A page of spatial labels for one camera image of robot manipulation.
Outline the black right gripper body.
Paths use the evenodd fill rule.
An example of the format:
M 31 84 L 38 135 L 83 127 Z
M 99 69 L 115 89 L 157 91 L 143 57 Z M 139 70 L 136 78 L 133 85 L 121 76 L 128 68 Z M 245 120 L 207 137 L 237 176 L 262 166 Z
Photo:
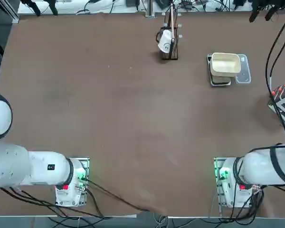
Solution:
M 280 8 L 282 6 L 282 1 L 281 0 L 257 0 L 256 1 L 256 7 L 265 8 L 271 5 Z

